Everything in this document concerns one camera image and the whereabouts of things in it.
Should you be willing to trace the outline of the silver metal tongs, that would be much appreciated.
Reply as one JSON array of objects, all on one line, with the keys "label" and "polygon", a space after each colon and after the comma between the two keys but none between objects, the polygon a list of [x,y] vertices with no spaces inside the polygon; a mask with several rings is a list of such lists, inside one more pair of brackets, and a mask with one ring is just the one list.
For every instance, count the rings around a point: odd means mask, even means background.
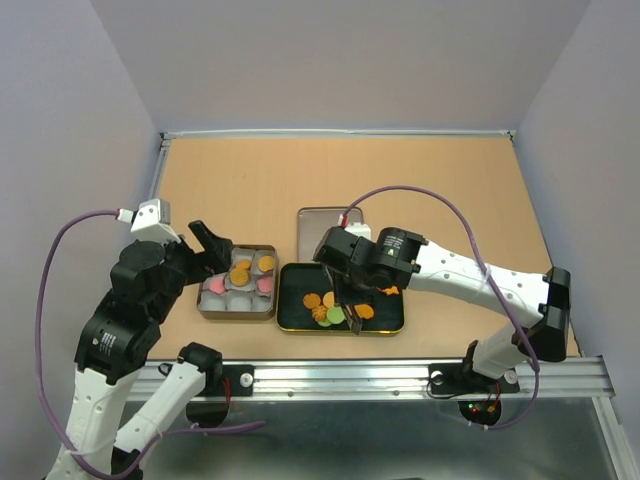
[{"label": "silver metal tongs", "polygon": [[353,300],[357,297],[355,287],[348,277],[336,273],[328,267],[323,267],[323,272],[334,293],[334,302],[344,314],[350,332],[354,335],[359,335],[362,330],[362,320],[358,316],[353,303]]}]

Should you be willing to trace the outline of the pink round cookie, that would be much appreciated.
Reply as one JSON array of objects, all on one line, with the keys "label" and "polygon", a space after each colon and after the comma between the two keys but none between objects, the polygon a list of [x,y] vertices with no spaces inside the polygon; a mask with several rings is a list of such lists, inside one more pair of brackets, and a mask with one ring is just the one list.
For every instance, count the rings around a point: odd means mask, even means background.
[{"label": "pink round cookie", "polygon": [[262,295],[270,295],[273,291],[273,278],[262,277],[256,282],[257,291]]},{"label": "pink round cookie", "polygon": [[222,278],[213,278],[208,284],[208,290],[217,295],[224,294],[226,292],[224,280]]}]

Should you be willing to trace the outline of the dotted round yellow cookie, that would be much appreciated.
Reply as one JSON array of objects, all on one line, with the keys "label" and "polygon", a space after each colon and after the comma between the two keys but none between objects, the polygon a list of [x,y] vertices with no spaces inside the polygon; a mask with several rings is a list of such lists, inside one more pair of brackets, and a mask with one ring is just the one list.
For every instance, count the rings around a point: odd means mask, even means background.
[{"label": "dotted round yellow cookie", "polygon": [[258,268],[261,272],[269,272],[275,267],[275,259],[272,255],[264,255],[258,261]]}]

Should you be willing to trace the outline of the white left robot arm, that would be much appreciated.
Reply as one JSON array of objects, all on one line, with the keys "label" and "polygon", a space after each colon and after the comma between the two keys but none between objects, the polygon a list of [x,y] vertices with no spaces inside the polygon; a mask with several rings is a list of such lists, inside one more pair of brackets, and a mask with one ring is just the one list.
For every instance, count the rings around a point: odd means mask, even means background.
[{"label": "white left robot arm", "polygon": [[141,212],[115,216],[131,224],[134,240],[121,251],[111,287],[81,332],[68,422],[48,417],[61,440],[50,479],[140,479],[145,456],[186,404],[200,393],[230,389],[221,353],[192,342],[139,412],[121,424],[170,310],[185,287],[230,267],[232,243],[196,220],[189,228],[203,249],[195,252],[164,220],[143,224]]}]

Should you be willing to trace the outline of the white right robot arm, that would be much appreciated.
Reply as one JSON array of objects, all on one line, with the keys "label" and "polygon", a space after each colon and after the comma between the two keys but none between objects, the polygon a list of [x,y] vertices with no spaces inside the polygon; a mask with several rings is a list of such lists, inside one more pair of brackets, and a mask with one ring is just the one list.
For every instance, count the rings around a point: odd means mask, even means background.
[{"label": "white right robot arm", "polygon": [[559,363],[567,357],[571,275],[553,267],[523,273],[450,252],[423,236],[388,227],[376,240],[355,227],[334,226],[313,259],[327,272],[349,321],[361,321],[356,304],[374,291],[395,287],[436,293],[504,314],[509,323],[473,341],[455,379],[482,390],[523,362]]}]

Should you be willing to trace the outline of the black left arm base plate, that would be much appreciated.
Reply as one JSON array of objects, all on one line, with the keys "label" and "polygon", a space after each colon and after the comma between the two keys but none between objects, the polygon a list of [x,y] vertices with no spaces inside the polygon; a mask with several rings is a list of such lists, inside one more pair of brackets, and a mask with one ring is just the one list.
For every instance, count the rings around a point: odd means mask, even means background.
[{"label": "black left arm base plate", "polygon": [[255,367],[251,364],[223,364],[208,374],[202,397],[251,397],[255,382]]}]

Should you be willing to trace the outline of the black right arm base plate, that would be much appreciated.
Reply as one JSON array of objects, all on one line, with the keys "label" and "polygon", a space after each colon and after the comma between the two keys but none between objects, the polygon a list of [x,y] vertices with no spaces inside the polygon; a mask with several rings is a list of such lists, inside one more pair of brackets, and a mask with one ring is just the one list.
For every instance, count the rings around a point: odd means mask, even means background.
[{"label": "black right arm base plate", "polygon": [[470,370],[462,361],[434,363],[428,369],[430,390],[435,396],[520,392],[518,379],[508,381],[504,376],[492,379]]}]

